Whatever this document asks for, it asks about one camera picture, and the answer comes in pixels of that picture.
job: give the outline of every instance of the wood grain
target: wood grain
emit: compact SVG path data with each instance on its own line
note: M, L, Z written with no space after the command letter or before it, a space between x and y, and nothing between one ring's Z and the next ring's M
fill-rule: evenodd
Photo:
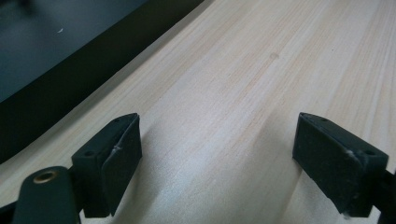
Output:
M304 111L382 149L395 170L395 64L393 0L205 1L1 164L0 205L137 112L143 159L119 210L83 223L376 223L375 209L339 215L291 150Z

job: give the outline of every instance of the black plastic part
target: black plastic part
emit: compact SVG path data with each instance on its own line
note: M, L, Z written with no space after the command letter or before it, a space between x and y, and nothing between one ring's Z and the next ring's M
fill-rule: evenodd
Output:
M29 175L21 186L12 223L79 223L67 169L54 166Z
M335 123L301 113L293 158L340 213L368 217L389 157Z
M12 223L12 218L14 217L16 206L17 206L17 202L14 202L0 208L1 223L4 224Z
M36 140L203 1L0 4L0 163Z
M379 224L396 223L396 176L386 171L373 194L374 206L381 211Z
M85 217L114 215L141 157L137 114L112 120L73 155Z

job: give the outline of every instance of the black surface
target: black surface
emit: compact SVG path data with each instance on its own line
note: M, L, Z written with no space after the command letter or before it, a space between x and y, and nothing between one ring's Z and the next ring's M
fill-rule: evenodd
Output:
M293 158L340 213L368 217L389 157L335 123L302 113Z
M115 214L141 157L137 114L112 120L73 155L85 217Z
M201 2L2 4L0 163L36 140Z
M148 0L35 0L0 5L0 102Z

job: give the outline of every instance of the black clamp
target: black clamp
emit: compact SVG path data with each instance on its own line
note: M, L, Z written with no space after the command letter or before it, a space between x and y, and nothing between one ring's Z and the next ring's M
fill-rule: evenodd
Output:
M381 150L325 118L301 113L293 158L338 212L368 217L375 206L378 223L396 223L396 178Z
M80 223L115 214L142 157L139 116L112 120L73 156L73 166L54 166L29 175L17 202L0 209L4 223Z

